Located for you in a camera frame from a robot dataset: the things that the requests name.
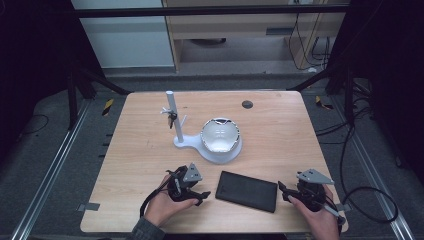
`aluminum rail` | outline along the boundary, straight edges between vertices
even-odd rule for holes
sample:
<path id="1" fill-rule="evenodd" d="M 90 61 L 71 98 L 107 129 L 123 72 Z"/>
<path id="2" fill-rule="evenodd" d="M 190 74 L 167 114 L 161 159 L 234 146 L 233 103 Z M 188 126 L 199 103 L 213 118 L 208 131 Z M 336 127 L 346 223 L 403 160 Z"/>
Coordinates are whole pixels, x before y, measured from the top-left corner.
<path id="1" fill-rule="evenodd" d="M 79 112 L 79 118 L 76 122 L 74 128 L 68 131 L 66 134 L 56 156 L 54 157 L 49 170 L 47 171 L 40 187 L 37 190 L 34 198 L 32 199 L 31 204 L 27 208 L 24 216 L 19 222 L 18 226 L 15 228 L 12 233 L 11 240 L 25 240 L 28 238 L 32 227 L 34 226 L 35 221 L 38 218 L 38 215 L 41 212 L 41 209 L 44 206 L 44 203 L 47 200 L 47 197 L 50 194 L 50 191 L 56 181 L 57 176 L 59 175 L 60 170 L 62 169 L 63 163 L 68 156 L 68 153 L 72 147 L 72 144 L 75 141 L 76 136 L 78 135 L 79 130 L 81 129 L 82 123 L 85 120 L 87 115 L 87 110 L 90 107 L 90 100 L 84 100 L 83 106 L 81 106 Z"/>

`black tablet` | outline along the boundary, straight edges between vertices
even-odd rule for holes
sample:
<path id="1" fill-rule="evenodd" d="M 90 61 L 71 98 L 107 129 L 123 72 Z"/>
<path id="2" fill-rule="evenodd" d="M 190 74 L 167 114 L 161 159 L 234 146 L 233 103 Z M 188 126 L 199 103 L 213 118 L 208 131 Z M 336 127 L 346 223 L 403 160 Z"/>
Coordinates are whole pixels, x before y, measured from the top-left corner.
<path id="1" fill-rule="evenodd" d="M 273 213 L 277 183 L 222 171 L 215 198 Z"/>

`sleeve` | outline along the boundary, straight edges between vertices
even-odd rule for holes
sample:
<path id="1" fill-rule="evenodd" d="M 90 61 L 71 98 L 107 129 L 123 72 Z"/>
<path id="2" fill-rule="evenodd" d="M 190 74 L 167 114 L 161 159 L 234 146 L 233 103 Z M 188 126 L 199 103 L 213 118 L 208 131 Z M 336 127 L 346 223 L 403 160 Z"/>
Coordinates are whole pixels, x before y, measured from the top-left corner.
<path id="1" fill-rule="evenodd" d="M 160 240 L 165 232 L 141 217 L 126 240 Z"/>

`gray carpet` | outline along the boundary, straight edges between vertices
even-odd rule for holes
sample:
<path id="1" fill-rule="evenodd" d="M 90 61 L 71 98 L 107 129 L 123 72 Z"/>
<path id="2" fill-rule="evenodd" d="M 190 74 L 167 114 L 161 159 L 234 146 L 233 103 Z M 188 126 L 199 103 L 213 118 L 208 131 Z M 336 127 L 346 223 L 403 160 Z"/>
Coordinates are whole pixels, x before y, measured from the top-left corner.
<path id="1" fill-rule="evenodd" d="M 112 81 L 132 91 L 165 90 L 231 90 L 231 89 L 285 89 L 307 79 L 307 74 L 295 75 L 230 75 L 230 76 L 191 76 L 191 77 L 149 77 L 143 80 L 113 79 Z M 315 104 L 316 93 L 322 93 L 325 81 L 319 82 L 303 93 L 313 126 L 316 130 L 338 124 L 342 121 L 336 110 L 328 110 Z M 125 102 L 110 90 L 96 85 L 98 95 L 90 101 L 86 120 L 66 159 L 52 192 L 42 209 L 31 232 L 34 236 L 68 236 L 73 237 L 124 237 L 120 233 L 86 234 L 81 232 L 79 224 L 82 212 L 76 211 L 81 203 L 86 203 L 99 173 L 103 157 L 107 151 L 110 134 L 113 134 L 120 111 Z M 114 99 L 108 116 L 102 116 L 103 107 L 110 98 Z M 68 127 L 66 92 L 60 92 L 41 101 L 34 117 L 24 134 L 12 150 L 9 168 L 2 172 L 0 182 L 0 236 L 13 232 L 30 204 L 49 164 L 54 158 Z M 325 104 L 334 104 L 331 98 L 322 97 Z M 366 103 L 358 103 L 358 110 Z M 43 114 L 46 118 L 36 116 Z M 319 137 L 321 148 L 329 166 L 332 178 L 336 181 L 339 196 L 344 196 L 340 187 L 339 162 L 342 142 L 347 128 Z M 365 115 L 356 121 L 356 134 L 361 136 L 369 155 L 378 172 L 389 187 L 403 216 L 417 239 L 424 239 L 424 229 L 420 226 L 423 216 L 421 203 L 424 201 L 423 186 L 409 169 L 397 168 L 394 156 L 382 136 L 376 123 Z M 368 186 L 369 181 L 355 150 L 349 143 L 344 156 L 344 180 L 347 189 Z M 354 201 L 366 212 L 377 217 L 384 217 L 374 193 L 358 193 Z M 346 213 L 349 230 L 343 233 L 343 239 L 397 239 L 388 224 L 372 222 L 353 210 Z M 305 239 L 303 234 L 289 234 L 289 239 Z"/>

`metal pole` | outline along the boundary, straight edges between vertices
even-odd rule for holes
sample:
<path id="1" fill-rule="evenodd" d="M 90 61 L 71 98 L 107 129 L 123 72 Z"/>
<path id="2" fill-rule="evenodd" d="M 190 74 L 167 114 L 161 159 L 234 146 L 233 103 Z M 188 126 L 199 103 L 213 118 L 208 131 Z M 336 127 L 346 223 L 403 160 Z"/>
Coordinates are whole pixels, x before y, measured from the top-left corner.
<path id="1" fill-rule="evenodd" d="M 177 105 L 175 104 L 174 92 L 166 91 L 166 96 L 168 97 L 169 108 L 177 114 L 177 119 L 174 120 L 175 131 L 177 132 L 178 142 L 184 142 L 183 131 L 181 130 L 180 117 L 177 112 Z"/>
<path id="2" fill-rule="evenodd" d="M 305 5 L 256 5 L 256 6 L 205 6 L 165 7 L 126 9 L 78 9 L 73 11 L 52 11 L 47 14 L 78 18 L 192 16 L 229 14 L 282 14 L 282 13 L 337 13 L 361 10 L 361 6 L 350 4 L 305 4 Z"/>

